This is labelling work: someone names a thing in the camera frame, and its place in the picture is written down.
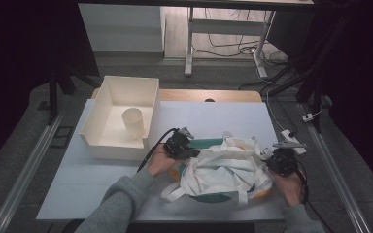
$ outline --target gray sweatshirt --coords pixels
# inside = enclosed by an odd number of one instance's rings
[[[148,199],[154,177],[147,169],[132,178],[122,177],[105,193],[101,205],[81,224],[76,233],[123,233]],[[325,232],[318,221],[311,220],[304,205],[284,210],[285,232]]]

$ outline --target white fabric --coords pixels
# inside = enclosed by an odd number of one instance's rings
[[[235,195],[238,204],[245,205],[248,199],[272,186],[270,176],[263,170],[265,165],[259,159],[262,155],[255,138],[224,138],[222,145],[202,150],[198,157],[192,158],[180,183],[168,186],[161,197],[173,202],[183,194],[224,193]],[[255,190],[248,193],[254,185]]]

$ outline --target open storage bin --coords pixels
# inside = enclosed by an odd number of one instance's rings
[[[142,138],[126,132],[122,113],[129,108],[142,112]],[[159,79],[105,76],[80,135],[96,158],[142,160],[157,141],[159,109]]]

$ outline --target cylindrical container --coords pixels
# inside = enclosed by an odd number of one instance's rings
[[[137,139],[144,136],[144,121],[141,110],[137,108],[127,109],[123,112],[122,119],[126,132],[131,138]]]

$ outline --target white table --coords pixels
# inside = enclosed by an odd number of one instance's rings
[[[121,176],[135,174],[140,161],[95,159],[79,136],[94,100],[88,100],[70,145],[51,184],[37,219],[63,220],[88,217],[100,204],[111,184]],[[197,139],[219,138],[224,130],[237,137],[257,136],[263,146],[277,138],[263,103],[205,103],[161,101],[158,135],[172,127],[187,126]],[[173,180],[162,175],[151,189],[136,221],[254,221],[282,219],[286,204],[274,191],[271,196],[251,200],[246,207],[232,201],[220,204],[199,203],[184,196],[165,203],[160,192]]]

